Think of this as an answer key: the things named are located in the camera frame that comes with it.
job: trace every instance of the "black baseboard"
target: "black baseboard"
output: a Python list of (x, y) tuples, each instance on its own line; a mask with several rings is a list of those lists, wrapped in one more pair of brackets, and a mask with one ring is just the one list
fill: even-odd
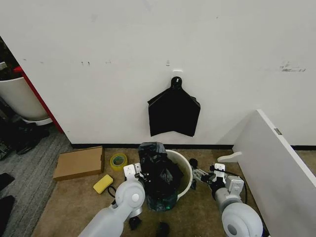
[(316, 151), (316, 146), (302, 146), (302, 145), (296, 145), (291, 146), (296, 151)]
[[(138, 148), (139, 144), (71, 144), (74, 149), (83, 149), (90, 147), (104, 148)], [(212, 149), (212, 150), (231, 150), (233, 145), (190, 145), (190, 144), (164, 144), (166, 149)], [(291, 146), (296, 151), (316, 151), (316, 146)]]

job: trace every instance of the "black garbage bag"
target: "black garbage bag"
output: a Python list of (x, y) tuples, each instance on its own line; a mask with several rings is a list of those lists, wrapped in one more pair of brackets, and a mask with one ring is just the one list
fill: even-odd
[(138, 147), (142, 172), (147, 173), (144, 182), (147, 206), (155, 211), (172, 209), (178, 197), (183, 173), (168, 157), (160, 142), (145, 142)]
[(174, 77), (171, 87), (148, 101), (150, 134), (175, 131), (193, 137), (200, 104), (182, 88), (182, 79)]

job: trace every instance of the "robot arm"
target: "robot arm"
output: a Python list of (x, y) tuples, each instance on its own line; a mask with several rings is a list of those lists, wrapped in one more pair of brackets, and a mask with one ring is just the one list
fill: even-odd
[(197, 160), (191, 159), (193, 177), (207, 183), (222, 214), (222, 222), (228, 237), (261, 237), (262, 221), (255, 210), (242, 203), (240, 193), (244, 181), (238, 176), (227, 176), (225, 165), (216, 163), (210, 167), (212, 173), (197, 168)]
[(124, 221), (142, 212), (145, 190), (135, 177), (140, 172), (140, 163), (124, 167), (126, 181), (118, 187), (115, 203), (100, 210), (79, 237), (119, 237), (122, 234)]

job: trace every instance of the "white bucket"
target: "white bucket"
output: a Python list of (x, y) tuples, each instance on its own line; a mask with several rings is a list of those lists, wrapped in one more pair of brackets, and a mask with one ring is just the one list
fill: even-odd
[(193, 180), (192, 169), (188, 160), (178, 152), (172, 150), (166, 150), (168, 158), (174, 163), (178, 164), (178, 167), (183, 173), (180, 187), (178, 189), (178, 200), (182, 197), (189, 189)]

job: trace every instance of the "floor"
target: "floor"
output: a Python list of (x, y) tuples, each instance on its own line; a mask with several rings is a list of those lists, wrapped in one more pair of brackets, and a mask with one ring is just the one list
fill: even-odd
[(3, 237), (31, 236), (56, 185), (52, 174), (60, 153), (71, 149), (69, 140), (54, 127), (50, 136), (24, 155), (11, 153), (0, 161), (0, 174), (15, 180), (0, 192), (0, 198), (15, 197), (15, 204)]
[[(228, 150), (176, 150), (187, 159), (196, 158), (198, 166), (208, 170), (209, 165), (220, 156), (229, 155)], [(105, 164), (109, 157), (117, 152), (127, 154), (129, 163), (138, 162), (137, 149), (105, 149)], [(298, 152), (312, 172), (316, 171), (316, 152)], [(238, 164), (227, 164), (227, 170), (241, 174)], [(41, 216), (34, 237), (76, 237), (89, 223), (94, 215), (102, 208), (109, 206), (113, 198), (107, 192), (97, 194), (92, 186), (105, 174), (114, 178), (113, 186), (116, 188), (124, 181), (123, 172), (115, 172), (106, 165), (105, 171), (100, 175), (77, 178), (58, 182), (50, 200)], [(248, 204), (258, 211), (251, 193), (248, 194)], [(164, 221), (170, 225), (170, 237), (224, 237), (222, 222), (217, 206), (209, 187), (197, 183), (197, 189), (189, 190), (177, 205), (167, 212), (149, 211), (146, 204), (139, 215), (142, 220), (138, 229), (131, 231), (125, 222), (123, 237), (151, 237), (155, 236), (159, 222)]]

